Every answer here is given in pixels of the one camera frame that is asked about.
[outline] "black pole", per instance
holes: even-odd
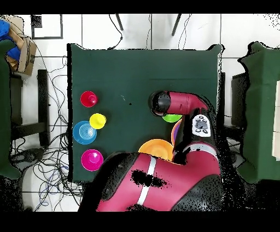
[[[116,19],[117,19],[117,21],[118,21],[118,23],[119,23],[120,30],[121,30],[121,31],[123,31],[123,30],[124,30],[124,28],[123,28],[123,25],[121,24],[121,21],[120,21],[120,16],[119,16],[119,14],[115,14],[115,15],[116,15]]]
[[[153,49],[153,14],[151,14],[151,50]]]
[[[174,25],[174,28],[173,28],[173,31],[172,31],[172,36],[174,36],[174,35],[175,35],[175,32],[176,32],[176,29],[177,29],[178,23],[179,23],[180,18],[181,18],[181,15],[182,15],[182,14],[178,14],[178,15],[177,15],[176,22],[175,22],[175,25]]]

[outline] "pink cup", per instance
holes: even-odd
[[[98,150],[86,150],[81,156],[81,164],[88,171],[96,171],[103,164],[103,156]]]

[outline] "yellow cup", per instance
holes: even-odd
[[[93,114],[90,117],[90,126],[94,129],[101,129],[106,123],[106,117],[103,114]]]

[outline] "orange plate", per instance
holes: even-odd
[[[173,145],[165,140],[154,139],[144,143],[138,152],[171,161],[173,158]]]

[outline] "blue object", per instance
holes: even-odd
[[[9,29],[10,29],[10,25],[6,21],[0,20],[0,41],[4,39],[9,39],[10,41],[14,42],[13,39],[8,36]],[[20,61],[20,49],[16,44],[14,48],[10,49],[7,52],[7,55],[18,62]]]
[[[95,140],[96,135],[96,129],[92,128],[88,121],[80,121],[73,129],[74,139],[82,145],[92,143]]]
[[[7,55],[10,56],[11,58],[17,60],[18,62],[20,61],[20,49],[18,46],[12,48],[7,52]]]
[[[6,21],[0,20],[0,38],[2,36],[6,36],[9,33],[10,30],[10,24],[8,24]]]

